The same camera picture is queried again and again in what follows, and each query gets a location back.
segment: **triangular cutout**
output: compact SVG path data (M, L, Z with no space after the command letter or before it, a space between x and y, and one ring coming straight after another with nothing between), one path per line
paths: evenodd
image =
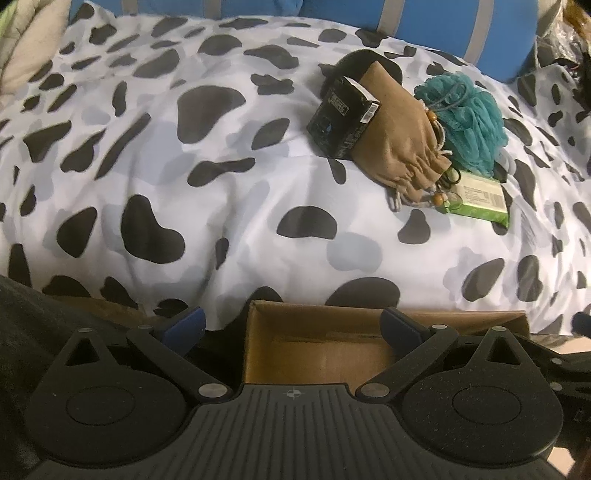
M78 342L66 365L72 367L73 365L93 364L99 360L99 355L96 353L90 340L84 338Z
M496 364L521 365L521 362L504 338L495 340L488 361Z

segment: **barcode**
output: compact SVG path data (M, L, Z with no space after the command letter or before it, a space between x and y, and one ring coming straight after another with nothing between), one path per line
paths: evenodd
M372 103L371 107L368 108L368 111L365 112L365 115L361 118L361 123L363 123L363 124L368 123L372 119L372 117L374 116L374 113L378 109L378 106L379 106L378 103Z
M501 195L491 195L492 204L495 208L505 208L505 199Z

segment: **wooden bead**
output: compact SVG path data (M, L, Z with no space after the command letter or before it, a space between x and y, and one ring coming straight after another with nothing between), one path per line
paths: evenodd
M436 207L440 207L441 205L443 205L444 202L443 194L436 193L435 195L433 195L433 198L431 198L431 201L433 202L433 205L435 205Z
M431 110L427 110L427 118L433 124L437 121L437 114Z

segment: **green fabric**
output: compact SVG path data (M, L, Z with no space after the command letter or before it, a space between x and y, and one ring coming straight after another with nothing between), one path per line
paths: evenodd
M4 10L2 10L2 12L0 12L0 38L6 33L6 30L12 21L12 17L14 17L14 12L17 11L17 2L18 0L13 0Z

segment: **brown drawstring pouch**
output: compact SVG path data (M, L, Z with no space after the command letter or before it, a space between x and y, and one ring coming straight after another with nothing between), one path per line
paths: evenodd
M422 198L451 166L441 138L422 102L408 93L375 61L360 82L381 106L355 144L351 156L374 180L413 202Z

